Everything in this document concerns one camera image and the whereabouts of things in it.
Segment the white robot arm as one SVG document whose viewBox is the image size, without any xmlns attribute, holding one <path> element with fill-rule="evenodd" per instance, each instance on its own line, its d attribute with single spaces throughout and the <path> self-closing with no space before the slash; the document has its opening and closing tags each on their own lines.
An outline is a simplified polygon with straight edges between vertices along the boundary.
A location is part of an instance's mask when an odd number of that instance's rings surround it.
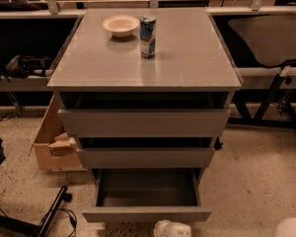
<svg viewBox="0 0 296 237">
<path fill-rule="evenodd" d="M 154 237 L 192 237 L 191 227 L 185 223 L 160 220 L 154 226 Z M 280 221 L 271 237 L 296 237 L 296 217 Z"/>
</svg>

